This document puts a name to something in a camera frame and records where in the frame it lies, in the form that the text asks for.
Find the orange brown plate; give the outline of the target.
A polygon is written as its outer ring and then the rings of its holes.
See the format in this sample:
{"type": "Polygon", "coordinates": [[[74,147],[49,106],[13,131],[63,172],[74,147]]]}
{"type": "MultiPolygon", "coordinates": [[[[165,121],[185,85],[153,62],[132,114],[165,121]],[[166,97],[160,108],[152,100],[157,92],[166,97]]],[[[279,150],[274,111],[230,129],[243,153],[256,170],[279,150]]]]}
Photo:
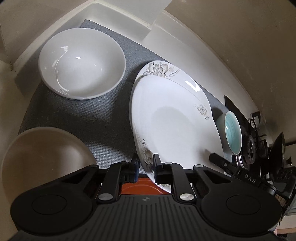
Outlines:
{"type": "Polygon", "coordinates": [[[137,183],[125,183],[121,187],[121,194],[126,195],[168,195],[149,178],[139,178],[137,183]]]}

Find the black gas stove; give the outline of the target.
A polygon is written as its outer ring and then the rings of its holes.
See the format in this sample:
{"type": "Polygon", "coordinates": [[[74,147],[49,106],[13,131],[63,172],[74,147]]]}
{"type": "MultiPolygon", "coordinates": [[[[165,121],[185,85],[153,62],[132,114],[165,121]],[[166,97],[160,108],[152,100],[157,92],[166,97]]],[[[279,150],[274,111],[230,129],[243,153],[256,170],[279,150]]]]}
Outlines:
{"type": "Polygon", "coordinates": [[[224,100],[227,109],[235,114],[241,127],[242,149],[237,165],[267,181],[283,183],[294,178],[295,166],[292,165],[292,158],[285,157],[288,143],[284,134],[280,133],[269,146],[266,135],[259,133],[255,123],[256,118],[261,121],[260,112],[252,113],[251,119],[247,120],[229,97],[224,96],[224,100]]]}

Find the white bowl blue rim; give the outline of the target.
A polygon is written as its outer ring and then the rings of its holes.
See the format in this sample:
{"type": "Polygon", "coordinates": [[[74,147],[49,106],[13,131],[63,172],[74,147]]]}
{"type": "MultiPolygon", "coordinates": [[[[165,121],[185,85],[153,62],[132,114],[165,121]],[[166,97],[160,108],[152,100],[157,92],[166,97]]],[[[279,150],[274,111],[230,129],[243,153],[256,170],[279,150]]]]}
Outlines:
{"type": "Polygon", "coordinates": [[[106,33],[73,28],[46,42],[38,67],[43,82],[56,94],[88,100],[119,84],[125,74],[126,58],[121,46],[106,33]]]}

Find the large white floral plate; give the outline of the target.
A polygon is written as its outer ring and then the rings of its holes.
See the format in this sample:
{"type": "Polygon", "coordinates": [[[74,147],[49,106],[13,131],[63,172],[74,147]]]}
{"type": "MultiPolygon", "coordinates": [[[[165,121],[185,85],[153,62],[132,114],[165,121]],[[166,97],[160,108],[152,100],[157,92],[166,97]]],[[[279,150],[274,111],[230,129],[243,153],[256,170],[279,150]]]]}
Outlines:
{"type": "Polygon", "coordinates": [[[184,169],[201,164],[222,172],[209,161],[211,153],[223,156],[223,150],[210,103],[196,82],[142,77],[132,91],[130,121],[138,156],[151,181],[154,154],[163,163],[184,169]]]}

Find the beige bowl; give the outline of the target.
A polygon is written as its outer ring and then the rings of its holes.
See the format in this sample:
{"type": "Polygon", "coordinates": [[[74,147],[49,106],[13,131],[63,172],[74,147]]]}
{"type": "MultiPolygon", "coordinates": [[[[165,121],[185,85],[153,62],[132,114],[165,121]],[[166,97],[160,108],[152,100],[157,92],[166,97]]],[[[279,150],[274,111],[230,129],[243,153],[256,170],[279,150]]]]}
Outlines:
{"type": "Polygon", "coordinates": [[[96,164],[90,149],[59,128],[31,128],[10,144],[1,165],[1,182],[9,204],[47,182],[96,164]]]}

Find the grey table mat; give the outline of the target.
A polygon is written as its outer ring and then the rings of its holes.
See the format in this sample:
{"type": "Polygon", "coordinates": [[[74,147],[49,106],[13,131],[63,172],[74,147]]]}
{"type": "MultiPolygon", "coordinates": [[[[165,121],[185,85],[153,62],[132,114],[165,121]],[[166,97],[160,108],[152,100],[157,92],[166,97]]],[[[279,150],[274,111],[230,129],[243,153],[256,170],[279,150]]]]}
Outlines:
{"type": "Polygon", "coordinates": [[[79,138],[91,150],[101,168],[130,161],[136,152],[129,120],[129,102],[135,78],[145,64],[162,58],[140,44],[85,20],[84,28],[111,36],[124,51],[127,65],[123,80],[111,92],[95,99],[63,98],[36,77],[37,89],[23,118],[19,133],[40,126],[63,129],[79,138]]]}

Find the light blue ceramic bowl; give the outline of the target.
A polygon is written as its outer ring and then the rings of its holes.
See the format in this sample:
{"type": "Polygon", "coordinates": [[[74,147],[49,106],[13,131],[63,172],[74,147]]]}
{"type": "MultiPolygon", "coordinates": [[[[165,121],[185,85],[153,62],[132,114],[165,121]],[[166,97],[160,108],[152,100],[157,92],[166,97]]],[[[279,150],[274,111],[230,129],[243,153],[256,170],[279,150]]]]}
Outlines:
{"type": "Polygon", "coordinates": [[[231,111],[223,113],[216,121],[223,152],[237,155],[242,148],[242,133],[237,117],[231,111]]]}

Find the small white floral plate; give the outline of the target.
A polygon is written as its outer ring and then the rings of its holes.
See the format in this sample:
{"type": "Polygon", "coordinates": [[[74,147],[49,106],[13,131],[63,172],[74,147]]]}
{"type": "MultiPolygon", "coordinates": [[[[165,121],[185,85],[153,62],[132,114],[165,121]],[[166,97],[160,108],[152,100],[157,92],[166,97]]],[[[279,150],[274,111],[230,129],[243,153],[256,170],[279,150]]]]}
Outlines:
{"type": "Polygon", "coordinates": [[[208,98],[201,89],[201,86],[177,66],[161,60],[151,61],[140,69],[135,78],[135,83],[137,83],[140,78],[148,75],[160,76],[181,85],[194,94],[204,106],[210,108],[208,98]]]}

